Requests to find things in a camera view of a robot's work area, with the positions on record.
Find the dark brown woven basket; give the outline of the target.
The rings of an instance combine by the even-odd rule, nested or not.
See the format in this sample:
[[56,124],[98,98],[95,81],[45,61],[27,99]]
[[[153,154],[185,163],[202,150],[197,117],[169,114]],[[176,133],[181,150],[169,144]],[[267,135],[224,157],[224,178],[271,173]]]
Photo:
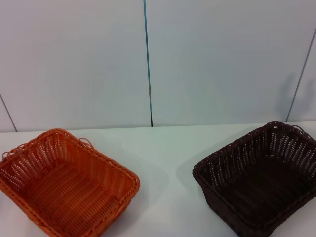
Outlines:
[[193,177],[239,237],[269,237],[316,197],[316,139],[272,121],[205,157]]

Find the orange woven plastic basket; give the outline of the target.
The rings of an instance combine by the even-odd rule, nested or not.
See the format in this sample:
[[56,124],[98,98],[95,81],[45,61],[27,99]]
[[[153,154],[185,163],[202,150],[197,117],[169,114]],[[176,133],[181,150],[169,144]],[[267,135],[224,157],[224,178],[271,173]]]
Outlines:
[[139,188],[134,172],[63,129],[0,161],[0,190],[50,237],[100,237]]

